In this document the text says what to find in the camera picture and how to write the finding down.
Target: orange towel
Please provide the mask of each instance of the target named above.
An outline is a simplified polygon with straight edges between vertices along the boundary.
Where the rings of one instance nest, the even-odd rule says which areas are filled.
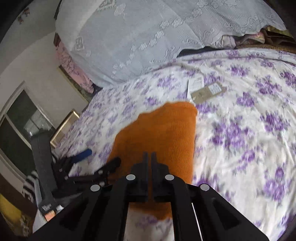
[[[149,153],[149,201],[130,203],[130,208],[160,220],[172,216],[169,203],[155,203],[151,198],[151,153],[156,152],[157,161],[167,165],[171,174],[191,183],[196,115],[196,108],[188,102],[166,103],[151,113],[140,114],[117,134],[108,161],[120,157],[121,166],[111,179],[128,175],[131,167],[142,161],[143,152]]]

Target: paper tag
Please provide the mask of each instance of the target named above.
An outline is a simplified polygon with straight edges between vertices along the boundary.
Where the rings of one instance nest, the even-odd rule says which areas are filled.
[[[188,81],[187,99],[191,99],[191,93],[204,88],[204,78],[202,75],[196,78],[190,78]]]
[[[212,93],[212,95],[215,95],[219,92],[222,91],[222,89],[220,88],[220,86],[217,83],[213,83],[212,85],[208,86],[210,92]]]
[[[214,82],[200,90],[191,93],[193,102],[195,104],[201,104],[212,97],[224,93],[226,88],[222,87],[218,82]]]

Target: black and white striped fabric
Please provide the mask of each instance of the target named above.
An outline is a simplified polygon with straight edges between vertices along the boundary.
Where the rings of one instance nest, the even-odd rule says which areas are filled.
[[[24,186],[22,188],[22,195],[29,199],[32,203],[36,203],[36,196],[35,196],[35,184],[34,182],[38,180],[37,171],[34,170],[31,172],[30,175],[27,176]]]

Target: gold frame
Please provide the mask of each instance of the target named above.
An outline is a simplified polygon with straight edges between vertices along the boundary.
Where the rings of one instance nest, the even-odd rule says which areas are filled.
[[[55,144],[54,140],[58,136],[58,134],[61,132],[61,130],[64,128],[64,126],[68,123],[68,121],[73,117],[76,116],[78,119],[80,118],[80,115],[73,109],[70,111],[70,113],[66,116],[66,118],[63,120],[63,122],[59,125],[55,133],[50,138],[50,144],[53,148],[56,148],[57,145]]]

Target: blue handle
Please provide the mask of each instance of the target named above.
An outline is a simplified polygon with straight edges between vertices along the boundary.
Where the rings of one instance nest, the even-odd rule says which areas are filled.
[[[83,159],[89,157],[92,154],[91,149],[86,149],[83,152],[80,152],[79,154],[77,154],[76,156],[72,157],[72,163],[77,163],[82,161]]]

